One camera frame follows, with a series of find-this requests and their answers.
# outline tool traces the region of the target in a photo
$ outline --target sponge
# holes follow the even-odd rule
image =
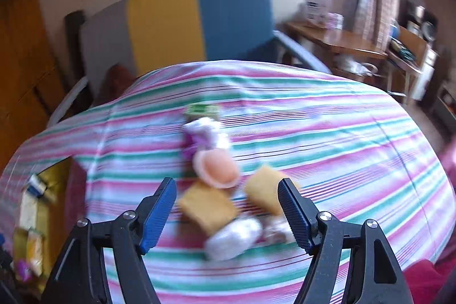
[[[195,182],[177,204],[208,236],[225,227],[239,212],[224,191],[201,181]]]
[[[272,215],[283,215],[277,197],[277,186],[283,178],[288,178],[288,176],[264,164],[249,178],[245,184],[244,192],[255,206],[270,212]]]

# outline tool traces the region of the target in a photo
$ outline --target blue gripper pad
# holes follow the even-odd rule
[[[279,182],[277,187],[277,194],[279,196],[280,206],[285,213],[285,217],[290,225],[293,236],[295,237],[296,243],[301,249],[304,249],[307,253],[314,247],[312,241],[312,230],[311,224],[306,219],[299,202],[296,197],[302,197],[293,183],[285,179]]]
[[[139,250],[141,254],[146,254],[149,249],[157,244],[161,231],[163,230],[166,220],[171,213],[171,209],[176,200],[176,196],[176,181],[172,178],[167,177],[162,181],[153,196],[146,198],[151,198],[152,206],[149,214],[143,222],[142,237],[139,244]]]

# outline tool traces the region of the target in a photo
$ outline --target gray panel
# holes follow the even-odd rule
[[[92,16],[81,27],[81,52],[89,87],[96,97],[104,74],[114,64],[125,66],[134,76],[135,59],[128,32],[127,0],[121,0]]]

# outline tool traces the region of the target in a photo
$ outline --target pink and green striped fabric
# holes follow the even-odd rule
[[[20,187],[67,156],[87,171],[87,216],[114,219],[173,177],[182,194],[195,174],[182,157],[183,111],[215,103],[242,180],[233,201],[261,214],[242,191],[264,163],[300,184],[320,210],[363,223],[376,219],[401,267],[435,261],[456,220],[455,195],[434,151],[403,108],[371,86],[277,64],[214,61],[166,67],[140,77],[118,100],[92,108],[25,142],[0,185],[0,230],[11,246]],[[144,258],[162,303],[292,303],[310,258],[296,244],[267,245],[227,262],[208,262],[204,237],[174,207],[157,247]],[[332,298],[341,301],[349,252]],[[113,254],[106,268],[114,303],[123,302]]]

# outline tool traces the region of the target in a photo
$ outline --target metal screw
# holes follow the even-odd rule
[[[377,228],[378,226],[378,223],[374,219],[368,219],[366,224],[371,228]]]
[[[85,227],[88,224],[88,220],[87,220],[87,218],[82,218],[82,219],[79,219],[76,222],[76,224],[78,227]]]
[[[332,214],[329,211],[322,211],[318,216],[323,221],[330,221],[332,219]]]
[[[122,216],[124,217],[124,219],[129,221],[136,217],[136,213],[133,210],[128,210]]]

